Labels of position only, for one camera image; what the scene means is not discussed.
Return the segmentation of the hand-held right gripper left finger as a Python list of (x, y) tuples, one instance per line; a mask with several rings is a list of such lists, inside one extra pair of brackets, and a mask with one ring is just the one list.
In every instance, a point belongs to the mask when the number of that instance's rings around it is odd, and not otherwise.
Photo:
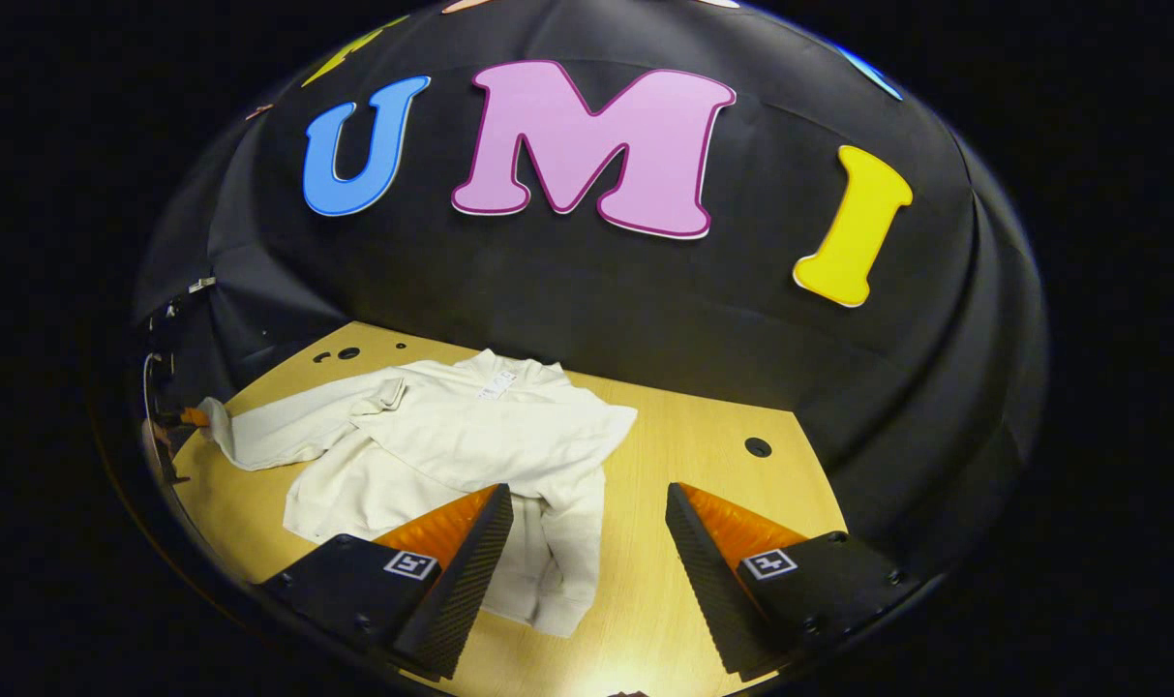
[(491, 485), (373, 541), (336, 534), (259, 590), (382, 669), (451, 679), (512, 522), (510, 487)]

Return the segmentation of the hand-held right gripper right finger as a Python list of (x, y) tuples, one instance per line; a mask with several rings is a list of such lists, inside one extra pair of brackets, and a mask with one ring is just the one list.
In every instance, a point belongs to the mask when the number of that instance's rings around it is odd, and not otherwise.
[(684, 482), (664, 522), (727, 672), (803, 672), (909, 598), (909, 573), (843, 530), (804, 535)]

